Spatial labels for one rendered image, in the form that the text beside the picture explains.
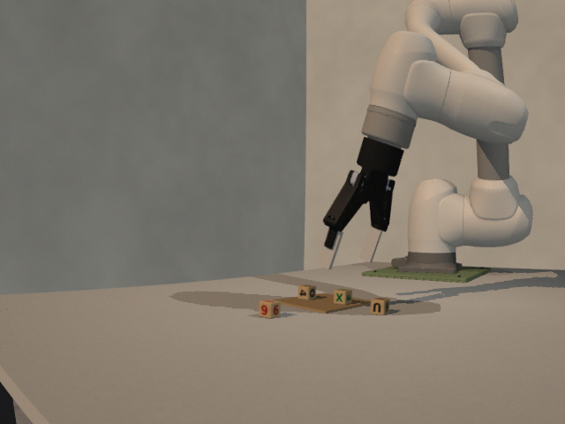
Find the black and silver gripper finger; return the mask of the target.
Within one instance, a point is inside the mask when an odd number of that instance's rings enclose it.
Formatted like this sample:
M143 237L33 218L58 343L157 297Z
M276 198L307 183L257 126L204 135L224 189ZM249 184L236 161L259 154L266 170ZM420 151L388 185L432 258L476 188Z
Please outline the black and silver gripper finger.
M366 195L359 194L364 178L364 174L350 170L343 188L323 219L328 229L316 263L326 269L332 269L343 236L343 229L361 206L366 204L380 188L379 184L374 183Z
M376 202L369 201L371 226L369 226L368 232L366 233L365 241L359 255L360 259L368 262L373 261L382 231L387 231L388 229L387 226L389 226L394 186L395 181L388 179L387 186L380 184L379 199Z

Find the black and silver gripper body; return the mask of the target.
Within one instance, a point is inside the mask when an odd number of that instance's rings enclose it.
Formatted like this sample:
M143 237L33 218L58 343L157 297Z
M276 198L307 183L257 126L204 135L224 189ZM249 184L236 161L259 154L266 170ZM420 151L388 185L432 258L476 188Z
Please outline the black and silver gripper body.
M357 164L362 167L360 173L365 179L358 193L366 195L374 183L387 186L388 176L397 175L403 152L400 148L364 137Z

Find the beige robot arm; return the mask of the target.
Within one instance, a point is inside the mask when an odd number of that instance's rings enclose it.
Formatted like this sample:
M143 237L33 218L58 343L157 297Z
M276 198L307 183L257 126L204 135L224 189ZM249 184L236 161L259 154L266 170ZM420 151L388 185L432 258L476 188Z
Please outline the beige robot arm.
M531 232L532 206L509 175L509 144L529 112L506 88L501 57L518 23L516 3L413 0L405 14L407 31L390 35L375 65L361 132L408 149L419 117L476 139L469 194L446 179L421 181L409 209L408 256L391 261L397 272L456 274L457 247L509 246ZM459 34L469 58L439 34Z

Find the brown square mat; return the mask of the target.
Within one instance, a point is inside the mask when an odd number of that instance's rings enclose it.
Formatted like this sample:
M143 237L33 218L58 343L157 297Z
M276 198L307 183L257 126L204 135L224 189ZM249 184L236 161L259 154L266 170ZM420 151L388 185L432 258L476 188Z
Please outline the brown square mat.
M352 302L347 305L334 304L334 295L327 293L316 294L316 299L310 300L298 299L298 297L272 300L280 301L282 305L298 307L324 314L371 304L371 300L356 298L352 298Z

